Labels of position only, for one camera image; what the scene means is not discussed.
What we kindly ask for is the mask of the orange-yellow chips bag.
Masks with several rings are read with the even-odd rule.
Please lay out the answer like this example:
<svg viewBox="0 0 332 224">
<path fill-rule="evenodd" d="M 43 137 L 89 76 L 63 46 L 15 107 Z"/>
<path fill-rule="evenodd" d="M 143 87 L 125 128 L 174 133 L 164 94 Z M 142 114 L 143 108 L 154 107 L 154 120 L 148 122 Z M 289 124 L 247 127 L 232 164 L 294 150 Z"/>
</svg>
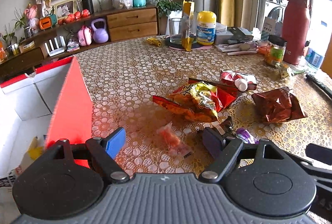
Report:
<svg viewBox="0 0 332 224">
<path fill-rule="evenodd" d="M 152 96 L 152 101 L 188 121 L 215 122 L 218 113 L 228 108 L 239 95 L 234 86 L 189 79 L 167 97 Z"/>
</svg>

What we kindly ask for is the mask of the brown-red foil snack bag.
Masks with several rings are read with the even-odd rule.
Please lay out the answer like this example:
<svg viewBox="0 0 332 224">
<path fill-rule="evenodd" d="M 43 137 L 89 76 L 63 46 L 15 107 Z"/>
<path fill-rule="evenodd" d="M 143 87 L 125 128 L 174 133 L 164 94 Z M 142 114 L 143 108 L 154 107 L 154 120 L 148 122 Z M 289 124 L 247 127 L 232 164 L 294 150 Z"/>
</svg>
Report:
<svg viewBox="0 0 332 224">
<path fill-rule="evenodd" d="M 278 124 L 307 117 L 298 98 L 287 86 L 251 95 L 262 121 Z"/>
</svg>

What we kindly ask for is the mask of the small clear red candy packet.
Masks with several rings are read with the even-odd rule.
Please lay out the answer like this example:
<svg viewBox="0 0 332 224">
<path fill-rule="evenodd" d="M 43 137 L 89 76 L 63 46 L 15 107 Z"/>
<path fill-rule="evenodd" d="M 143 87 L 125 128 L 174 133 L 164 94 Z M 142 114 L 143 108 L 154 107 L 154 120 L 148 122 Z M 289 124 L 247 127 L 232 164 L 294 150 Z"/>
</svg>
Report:
<svg viewBox="0 0 332 224">
<path fill-rule="evenodd" d="M 157 129 L 156 133 L 162 137 L 168 149 L 168 154 L 172 157 L 187 158 L 192 155 L 191 148 L 185 144 L 172 129 L 173 123 L 169 122 Z"/>
</svg>

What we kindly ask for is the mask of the black remote control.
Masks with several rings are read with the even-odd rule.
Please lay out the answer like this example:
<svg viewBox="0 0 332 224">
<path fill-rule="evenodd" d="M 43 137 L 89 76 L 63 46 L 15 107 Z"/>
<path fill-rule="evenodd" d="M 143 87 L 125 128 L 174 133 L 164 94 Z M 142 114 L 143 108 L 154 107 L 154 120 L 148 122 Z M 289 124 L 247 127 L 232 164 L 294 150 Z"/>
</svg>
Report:
<svg viewBox="0 0 332 224">
<path fill-rule="evenodd" d="M 306 74 L 306 79 L 315 86 L 317 86 L 320 90 L 322 90 L 330 99 L 332 99 L 332 91 L 329 89 L 324 83 L 318 81 L 318 79 L 312 74 Z"/>
</svg>

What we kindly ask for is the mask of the red-white packet with bottle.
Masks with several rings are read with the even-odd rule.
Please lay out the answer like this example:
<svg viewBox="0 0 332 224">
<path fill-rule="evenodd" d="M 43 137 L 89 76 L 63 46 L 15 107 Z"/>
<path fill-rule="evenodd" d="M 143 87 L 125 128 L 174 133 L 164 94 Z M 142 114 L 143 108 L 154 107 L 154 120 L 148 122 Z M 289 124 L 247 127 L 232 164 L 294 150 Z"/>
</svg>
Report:
<svg viewBox="0 0 332 224">
<path fill-rule="evenodd" d="M 229 70 L 221 72 L 220 82 L 229 86 L 234 86 L 241 92 L 256 90 L 257 88 L 257 80 L 254 75 L 237 73 Z"/>
</svg>

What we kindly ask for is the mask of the white red cardboard box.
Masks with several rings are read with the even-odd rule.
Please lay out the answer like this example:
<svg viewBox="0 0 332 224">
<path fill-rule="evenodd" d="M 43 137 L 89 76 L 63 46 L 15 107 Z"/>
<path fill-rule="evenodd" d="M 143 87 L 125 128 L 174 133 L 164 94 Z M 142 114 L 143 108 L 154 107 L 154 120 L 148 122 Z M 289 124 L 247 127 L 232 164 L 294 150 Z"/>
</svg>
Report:
<svg viewBox="0 0 332 224">
<path fill-rule="evenodd" d="M 93 102 L 76 57 L 1 84 L 1 178 L 20 168 L 33 139 L 47 149 L 66 138 L 91 137 Z"/>
</svg>

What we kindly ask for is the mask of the clear plastic water bottle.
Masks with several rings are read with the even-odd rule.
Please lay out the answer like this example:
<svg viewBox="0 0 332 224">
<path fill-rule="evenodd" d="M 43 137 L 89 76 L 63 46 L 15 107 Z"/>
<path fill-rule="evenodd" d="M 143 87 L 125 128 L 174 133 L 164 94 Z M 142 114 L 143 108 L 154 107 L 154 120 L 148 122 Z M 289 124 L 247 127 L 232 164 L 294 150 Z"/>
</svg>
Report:
<svg viewBox="0 0 332 224">
<path fill-rule="evenodd" d="M 322 65 L 326 50 L 327 48 L 323 44 L 311 42 L 305 59 L 310 65 L 318 69 Z"/>
</svg>

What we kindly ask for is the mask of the stack of books and papers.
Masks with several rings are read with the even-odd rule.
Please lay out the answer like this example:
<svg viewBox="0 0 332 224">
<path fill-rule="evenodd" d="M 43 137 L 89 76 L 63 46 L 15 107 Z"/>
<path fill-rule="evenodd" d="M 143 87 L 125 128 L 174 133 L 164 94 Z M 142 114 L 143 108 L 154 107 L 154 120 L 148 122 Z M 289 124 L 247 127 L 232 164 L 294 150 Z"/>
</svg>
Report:
<svg viewBox="0 0 332 224">
<path fill-rule="evenodd" d="M 241 27 L 216 25 L 214 45 L 228 56 L 258 53 L 259 42 L 254 40 L 251 31 Z"/>
</svg>

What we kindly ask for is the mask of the white router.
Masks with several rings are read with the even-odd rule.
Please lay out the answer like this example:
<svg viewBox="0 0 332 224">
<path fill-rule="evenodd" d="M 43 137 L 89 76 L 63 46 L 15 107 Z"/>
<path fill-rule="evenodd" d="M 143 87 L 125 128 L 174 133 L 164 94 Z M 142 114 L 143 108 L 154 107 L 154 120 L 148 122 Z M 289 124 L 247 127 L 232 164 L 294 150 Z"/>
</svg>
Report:
<svg viewBox="0 0 332 224">
<path fill-rule="evenodd" d="M 66 51 L 66 42 L 63 36 L 57 36 L 44 43 L 49 57 L 56 56 Z"/>
</svg>

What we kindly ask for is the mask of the purple kettlebell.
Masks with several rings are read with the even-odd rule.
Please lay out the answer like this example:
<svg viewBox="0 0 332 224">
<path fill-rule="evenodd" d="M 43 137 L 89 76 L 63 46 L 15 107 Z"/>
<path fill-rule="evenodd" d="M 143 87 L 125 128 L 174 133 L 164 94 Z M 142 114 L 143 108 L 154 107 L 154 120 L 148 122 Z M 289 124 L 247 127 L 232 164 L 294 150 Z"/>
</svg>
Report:
<svg viewBox="0 0 332 224">
<path fill-rule="evenodd" d="M 103 27 L 96 28 L 96 23 L 103 23 Z M 91 28 L 93 30 L 93 40 L 98 43 L 106 43 L 109 40 L 109 35 L 106 31 L 106 20 L 104 18 L 98 18 L 91 21 Z"/>
</svg>

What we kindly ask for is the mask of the black-lid glass jar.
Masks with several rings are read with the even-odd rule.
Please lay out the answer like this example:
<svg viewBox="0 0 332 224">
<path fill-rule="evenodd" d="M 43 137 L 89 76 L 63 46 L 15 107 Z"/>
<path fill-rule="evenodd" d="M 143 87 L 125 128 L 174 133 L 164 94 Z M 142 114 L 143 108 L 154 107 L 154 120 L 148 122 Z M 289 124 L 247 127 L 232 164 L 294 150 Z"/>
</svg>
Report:
<svg viewBox="0 0 332 224">
<path fill-rule="evenodd" d="M 285 50 L 286 40 L 277 35 L 269 35 L 268 37 L 269 49 L 265 56 L 265 62 L 273 67 L 276 67 L 277 63 L 282 63 Z"/>
</svg>

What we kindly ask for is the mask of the pink small bag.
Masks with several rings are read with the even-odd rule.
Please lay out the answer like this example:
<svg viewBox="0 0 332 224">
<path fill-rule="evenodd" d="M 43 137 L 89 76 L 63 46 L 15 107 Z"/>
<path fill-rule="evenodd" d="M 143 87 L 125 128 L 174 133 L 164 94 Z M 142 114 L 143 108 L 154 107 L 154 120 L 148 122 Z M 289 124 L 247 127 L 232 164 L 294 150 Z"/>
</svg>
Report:
<svg viewBox="0 0 332 224">
<path fill-rule="evenodd" d="M 77 33 L 79 45 L 82 47 L 89 46 L 92 43 L 92 31 L 91 28 L 83 25 Z"/>
</svg>

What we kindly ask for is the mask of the yellow-lid supplement bottle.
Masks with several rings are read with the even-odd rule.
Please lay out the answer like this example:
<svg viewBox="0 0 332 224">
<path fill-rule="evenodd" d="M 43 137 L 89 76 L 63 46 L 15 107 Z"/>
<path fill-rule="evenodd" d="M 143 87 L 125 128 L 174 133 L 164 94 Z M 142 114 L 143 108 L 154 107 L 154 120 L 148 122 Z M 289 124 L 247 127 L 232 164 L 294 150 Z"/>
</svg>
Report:
<svg viewBox="0 0 332 224">
<path fill-rule="evenodd" d="M 196 40 L 204 46 L 211 46 L 216 35 L 217 16 L 211 11 L 200 11 L 197 16 Z"/>
</svg>

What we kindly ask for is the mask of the yellow standing pouch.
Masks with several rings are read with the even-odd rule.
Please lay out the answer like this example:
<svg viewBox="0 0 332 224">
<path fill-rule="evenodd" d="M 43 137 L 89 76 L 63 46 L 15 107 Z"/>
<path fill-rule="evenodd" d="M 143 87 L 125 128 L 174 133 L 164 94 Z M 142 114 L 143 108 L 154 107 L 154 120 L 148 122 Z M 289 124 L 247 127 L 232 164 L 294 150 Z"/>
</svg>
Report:
<svg viewBox="0 0 332 224">
<path fill-rule="evenodd" d="M 195 3 L 191 1 L 183 1 L 182 18 L 181 18 L 181 44 L 182 48 L 190 52 L 192 47 L 191 27 L 194 18 Z"/>
</svg>

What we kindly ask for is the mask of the red insulated water bottle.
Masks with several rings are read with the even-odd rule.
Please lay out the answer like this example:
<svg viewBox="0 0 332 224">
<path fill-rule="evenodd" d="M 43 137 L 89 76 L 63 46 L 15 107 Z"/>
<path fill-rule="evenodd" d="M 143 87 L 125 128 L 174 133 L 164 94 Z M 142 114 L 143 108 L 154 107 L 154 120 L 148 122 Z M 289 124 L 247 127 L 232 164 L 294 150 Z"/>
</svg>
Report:
<svg viewBox="0 0 332 224">
<path fill-rule="evenodd" d="M 313 0 L 287 1 L 281 34 L 286 40 L 284 61 L 298 65 L 307 39 Z"/>
</svg>

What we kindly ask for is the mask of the wooden tv cabinet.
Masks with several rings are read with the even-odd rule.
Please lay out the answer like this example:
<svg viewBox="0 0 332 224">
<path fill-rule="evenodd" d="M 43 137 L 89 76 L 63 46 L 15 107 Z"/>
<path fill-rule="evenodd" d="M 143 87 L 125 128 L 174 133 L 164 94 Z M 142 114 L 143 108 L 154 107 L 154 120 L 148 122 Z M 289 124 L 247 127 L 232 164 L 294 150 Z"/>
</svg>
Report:
<svg viewBox="0 0 332 224">
<path fill-rule="evenodd" d="M 1 62 L 1 78 L 104 44 L 158 34 L 158 9 L 152 5 L 93 13 L 22 41 L 18 54 Z"/>
</svg>

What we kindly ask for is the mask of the clear drinking glass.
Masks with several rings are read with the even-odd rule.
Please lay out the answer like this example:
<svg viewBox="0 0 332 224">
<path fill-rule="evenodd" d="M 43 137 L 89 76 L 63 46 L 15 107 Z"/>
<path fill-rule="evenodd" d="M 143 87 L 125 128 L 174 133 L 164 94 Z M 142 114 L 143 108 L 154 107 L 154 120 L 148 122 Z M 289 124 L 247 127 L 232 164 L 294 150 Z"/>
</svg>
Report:
<svg viewBox="0 0 332 224">
<path fill-rule="evenodd" d="M 182 38 L 181 25 L 182 25 L 181 18 L 169 19 L 169 38 L 171 43 L 181 44 L 181 38 Z"/>
</svg>

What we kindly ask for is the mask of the orange retro radio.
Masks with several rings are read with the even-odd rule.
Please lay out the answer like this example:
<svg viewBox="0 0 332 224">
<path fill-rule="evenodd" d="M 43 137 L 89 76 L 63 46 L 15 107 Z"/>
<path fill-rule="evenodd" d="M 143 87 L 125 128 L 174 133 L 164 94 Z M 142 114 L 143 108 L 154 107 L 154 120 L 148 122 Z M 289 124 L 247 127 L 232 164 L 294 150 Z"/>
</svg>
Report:
<svg viewBox="0 0 332 224">
<path fill-rule="evenodd" d="M 40 30 L 46 30 L 52 28 L 57 24 L 57 17 L 55 14 L 43 17 L 39 19 L 39 28 Z"/>
</svg>

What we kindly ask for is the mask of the framed photo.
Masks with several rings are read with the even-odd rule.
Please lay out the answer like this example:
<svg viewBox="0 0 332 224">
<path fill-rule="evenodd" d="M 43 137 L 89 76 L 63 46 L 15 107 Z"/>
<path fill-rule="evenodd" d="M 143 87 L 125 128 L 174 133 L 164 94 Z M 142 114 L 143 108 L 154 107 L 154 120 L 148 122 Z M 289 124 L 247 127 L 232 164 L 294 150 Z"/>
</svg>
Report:
<svg viewBox="0 0 332 224">
<path fill-rule="evenodd" d="M 77 12 L 77 0 L 65 0 L 54 5 L 57 19 L 63 19 Z"/>
</svg>

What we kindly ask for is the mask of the black speaker cylinder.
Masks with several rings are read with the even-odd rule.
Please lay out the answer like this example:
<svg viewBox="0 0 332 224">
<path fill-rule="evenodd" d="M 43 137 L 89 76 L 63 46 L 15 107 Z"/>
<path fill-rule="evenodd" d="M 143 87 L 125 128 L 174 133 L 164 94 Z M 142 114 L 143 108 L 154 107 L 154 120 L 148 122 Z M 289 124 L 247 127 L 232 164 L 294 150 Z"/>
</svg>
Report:
<svg viewBox="0 0 332 224">
<path fill-rule="evenodd" d="M 95 12 L 93 0 L 82 0 L 82 10 L 88 10 L 90 14 L 93 14 Z"/>
</svg>

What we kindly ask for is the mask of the pink plush toy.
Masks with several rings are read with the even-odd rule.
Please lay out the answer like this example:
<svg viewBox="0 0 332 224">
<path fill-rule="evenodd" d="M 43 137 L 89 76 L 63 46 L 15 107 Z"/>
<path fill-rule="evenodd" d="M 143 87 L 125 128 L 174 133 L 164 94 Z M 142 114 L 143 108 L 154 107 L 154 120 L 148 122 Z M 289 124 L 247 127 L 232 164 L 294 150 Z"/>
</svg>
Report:
<svg viewBox="0 0 332 224">
<path fill-rule="evenodd" d="M 27 19 L 27 25 L 31 30 L 36 33 L 39 28 L 39 19 L 38 19 L 38 6 L 29 3 L 24 10 L 24 15 Z"/>
</svg>

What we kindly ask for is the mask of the washing machine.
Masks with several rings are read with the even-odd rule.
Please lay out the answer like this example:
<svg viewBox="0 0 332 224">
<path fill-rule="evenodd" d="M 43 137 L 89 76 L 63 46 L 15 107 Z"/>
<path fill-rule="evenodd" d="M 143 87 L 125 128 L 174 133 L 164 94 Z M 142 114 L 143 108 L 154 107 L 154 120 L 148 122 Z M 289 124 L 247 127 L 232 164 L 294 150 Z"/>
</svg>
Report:
<svg viewBox="0 0 332 224">
<path fill-rule="evenodd" d="M 263 23 L 266 17 L 281 22 L 287 3 L 287 0 L 260 0 L 257 18 L 258 29 L 263 29 Z"/>
</svg>

